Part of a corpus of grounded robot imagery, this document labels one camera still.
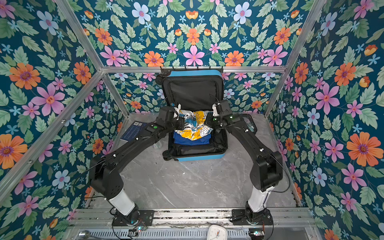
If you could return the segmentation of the white yellow teal printed garment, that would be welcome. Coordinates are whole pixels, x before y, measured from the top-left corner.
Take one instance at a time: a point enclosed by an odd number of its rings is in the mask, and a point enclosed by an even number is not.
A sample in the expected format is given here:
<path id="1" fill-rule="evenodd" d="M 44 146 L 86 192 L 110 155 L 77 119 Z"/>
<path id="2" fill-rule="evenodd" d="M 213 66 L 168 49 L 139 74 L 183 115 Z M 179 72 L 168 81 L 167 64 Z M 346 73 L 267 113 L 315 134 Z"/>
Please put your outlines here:
<path id="1" fill-rule="evenodd" d="M 180 110 L 181 117 L 185 119 L 185 128 L 182 131 L 175 130 L 183 138 L 197 140 L 211 134 L 212 128 L 205 125 L 206 116 L 209 111 L 191 112 Z"/>

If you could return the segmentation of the blue t-shirt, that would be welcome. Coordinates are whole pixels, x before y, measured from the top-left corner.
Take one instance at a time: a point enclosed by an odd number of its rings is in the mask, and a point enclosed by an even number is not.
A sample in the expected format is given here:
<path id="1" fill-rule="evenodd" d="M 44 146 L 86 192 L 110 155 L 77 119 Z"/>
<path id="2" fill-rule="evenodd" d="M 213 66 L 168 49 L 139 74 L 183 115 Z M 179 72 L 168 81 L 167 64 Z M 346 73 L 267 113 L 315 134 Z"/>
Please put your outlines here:
<path id="1" fill-rule="evenodd" d="M 210 143 L 211 137 L 212 135 L 209 134 L 197 140 L 190 140 L 187 138 L 183 138 L 180 134 L 176 132 L 174 132 L 174 135 L 173 135 L 174 143 L 178 145 L 184 145 L 184 146 L 208 145 Z"/>

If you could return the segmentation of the clear black-trimmed toiletry pouch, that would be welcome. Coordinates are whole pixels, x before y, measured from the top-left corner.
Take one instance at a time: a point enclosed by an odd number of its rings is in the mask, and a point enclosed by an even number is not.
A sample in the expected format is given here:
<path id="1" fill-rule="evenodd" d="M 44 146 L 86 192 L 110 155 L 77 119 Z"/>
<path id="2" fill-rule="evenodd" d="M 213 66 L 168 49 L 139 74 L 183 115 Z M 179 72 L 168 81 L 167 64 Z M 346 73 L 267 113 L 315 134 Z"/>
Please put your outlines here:
<path id="1" fill-rule="evenodd" d="M 257 126 L 251 115 L 249 114 L 240 114 L 241 119 L 246 123 L 248 128 L 252 133 L 256 133 L 258 131 Z"/>

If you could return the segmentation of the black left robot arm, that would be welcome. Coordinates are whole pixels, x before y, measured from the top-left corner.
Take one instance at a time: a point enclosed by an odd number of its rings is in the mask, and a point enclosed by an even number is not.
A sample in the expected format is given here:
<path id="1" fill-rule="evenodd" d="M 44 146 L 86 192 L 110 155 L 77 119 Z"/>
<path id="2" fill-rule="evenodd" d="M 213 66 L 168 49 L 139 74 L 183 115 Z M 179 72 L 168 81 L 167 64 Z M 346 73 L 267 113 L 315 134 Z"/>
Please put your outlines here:
<path id="1" fill-rule="evenodd" d="M 179 110 L 162 107 L 156 120 L 147 123 L 138 135 L 117 150 L 91 160 L 90 184 L 126 219 L 137 212 L 137 205 L 124 190 L 121 171 L 148 147 L 181 126 Z"/>

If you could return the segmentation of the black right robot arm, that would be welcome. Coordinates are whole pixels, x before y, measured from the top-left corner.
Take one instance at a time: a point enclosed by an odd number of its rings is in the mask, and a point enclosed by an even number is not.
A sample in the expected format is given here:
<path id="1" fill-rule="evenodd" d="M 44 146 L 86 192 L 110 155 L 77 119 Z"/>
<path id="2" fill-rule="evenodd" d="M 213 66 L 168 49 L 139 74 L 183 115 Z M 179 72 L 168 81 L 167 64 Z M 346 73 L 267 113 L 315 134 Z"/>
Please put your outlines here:
<path id="1" fill-rule="evenodd" d="M 205 125 L 214 130 L 225 130 L 245 148 L 253 161 L 250 180 L 253 184 L 246 209 L 249 213 L 261 213 L 275 186 L 283 179 L 283 157 L 274 152 L 256 136 L 257 127 L 251 115 L 233 113 L 226 100 L 214 103 L 213 112 L 207 115 Z"/>

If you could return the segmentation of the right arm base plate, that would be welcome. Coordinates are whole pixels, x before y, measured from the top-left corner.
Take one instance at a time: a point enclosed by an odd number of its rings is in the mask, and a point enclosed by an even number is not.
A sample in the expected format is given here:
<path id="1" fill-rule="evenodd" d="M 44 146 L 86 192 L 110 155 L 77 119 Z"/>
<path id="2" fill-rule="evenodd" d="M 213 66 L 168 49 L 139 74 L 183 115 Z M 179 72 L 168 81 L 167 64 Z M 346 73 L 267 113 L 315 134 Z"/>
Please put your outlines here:
<path id="1" fill-rule="evenodd" d="M 270 210 L 264 209 L 258 213 L 254 213 L 251 209 L 233 209 L 230 222 L 235 226 L 245 225 L 273 225 L 273 217 Z"/>

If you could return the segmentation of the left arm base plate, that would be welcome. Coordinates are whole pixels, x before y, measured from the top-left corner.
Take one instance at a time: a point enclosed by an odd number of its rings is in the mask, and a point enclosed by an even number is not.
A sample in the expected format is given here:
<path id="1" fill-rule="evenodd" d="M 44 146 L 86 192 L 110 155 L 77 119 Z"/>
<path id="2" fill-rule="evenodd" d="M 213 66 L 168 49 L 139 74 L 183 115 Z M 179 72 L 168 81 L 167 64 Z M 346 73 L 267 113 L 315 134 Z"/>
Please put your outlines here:
<path id="1" fill-rule="evenodd" d="M 125 216 L 120 212 L 114 214 L 113 227 L 139 227 L 151 226 L 154 220 L 155 211 L 153 210 L 133 210 Z"/>

